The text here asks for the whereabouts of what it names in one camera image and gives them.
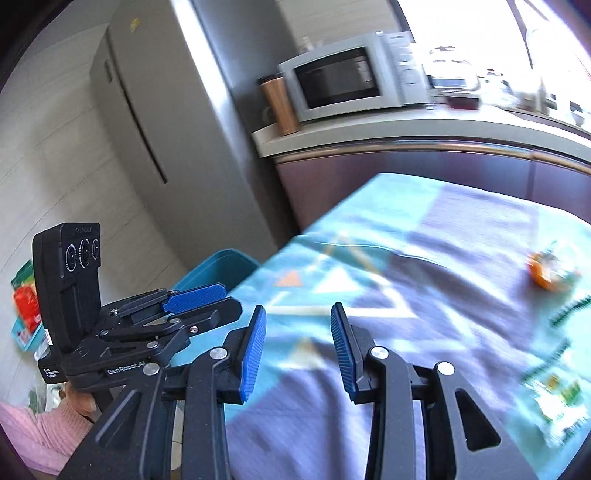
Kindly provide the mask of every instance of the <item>tiled wall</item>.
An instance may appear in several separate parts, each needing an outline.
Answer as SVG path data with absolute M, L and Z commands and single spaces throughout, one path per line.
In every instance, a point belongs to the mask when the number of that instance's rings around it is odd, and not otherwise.
M 100 222 L 103 303 L 171 287 L 186 273 L 125 177 L 91 93 L 90 63 L 106 23 L 89 25 L 108 21 L 105 8 L 117 1 L 98 11 L 99 3 L 74 0 L 0 93 L 0 401 L 15 405 L 27 404 L 37 367 L 9 335 L 10 280 L 31 258 L 37 232 L 66 221 Z M 68 36 L 68 29 L 76 33 Z
M 298 45 L 400 30 L 388 0 L 277 0 Z

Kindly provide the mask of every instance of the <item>blue and purple tablecloth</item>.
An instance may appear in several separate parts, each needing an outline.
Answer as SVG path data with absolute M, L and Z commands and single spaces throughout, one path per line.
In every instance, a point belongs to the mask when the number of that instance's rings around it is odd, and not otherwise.
M 234 477 L 362 479 L 372 407 L 352 404 L 343 389 L 330 333 L 330 308 L 340 301 L 352 324 L 406 361 L 454 363 L 539 478 L 556 480 L 591 425 L 563 448 L 550 449 L 520 380 L 569 336 L 569 365 L 589 398 L 591 309 L 561 329 L 550 327 L 548 318 L 564 298 L 534 285 L 525 262 L 555 239 L 589 252 L 591 226 L 500 194 L 380 174 L 234 289 L 244 309 L 239 322 L 194 337 L 173 364 L 221 345 L 262 304 L 267 339 L 254 393 L 244 406 L 226 406 Z M 582 261 L 579 288 L 586 289 L 591 276 Z M 415 417 L 420 423 L 418 409 Z M 417 478 L 423 477 L 420 467 Z

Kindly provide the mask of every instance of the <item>microwave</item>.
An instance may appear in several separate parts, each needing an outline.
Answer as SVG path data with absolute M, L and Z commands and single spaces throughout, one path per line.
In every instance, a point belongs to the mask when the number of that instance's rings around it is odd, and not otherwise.
M 427 78 L 410 44 L 409 32 L 372 33 L 281 63 L 298 119 L 427 103 Z

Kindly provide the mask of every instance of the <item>orange triangle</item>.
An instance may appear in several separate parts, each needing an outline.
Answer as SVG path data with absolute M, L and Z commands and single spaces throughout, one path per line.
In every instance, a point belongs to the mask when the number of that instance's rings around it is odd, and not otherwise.
M 277 280 L 275 283 L 276 287 L 301 287 L 303 283 L 301 282 L 300 275 L 298 274 L 297 270 L 291 270 L 285 277 Z

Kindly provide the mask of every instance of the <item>camera lens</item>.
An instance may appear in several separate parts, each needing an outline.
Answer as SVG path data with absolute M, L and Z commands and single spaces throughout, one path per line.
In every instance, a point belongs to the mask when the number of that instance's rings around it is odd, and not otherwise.
M 82 265 L 82 268 L 88 267 L 88 264 L 90 263 L 90 242 L 88 241 L 88 239 L 85 238 L 84 240 L 82 240 L 82 242 L 80 242 L 80 250 L 78 254 L 80 257 L 80 265 Z
M 99 258 L 99 239 L 95 238 L 92 241 L 92 258 L 95 260 Z
M 68 272 L 73 272 L 76 268 L 76 247 L 70 245 L 66 249 L 66 268 Z

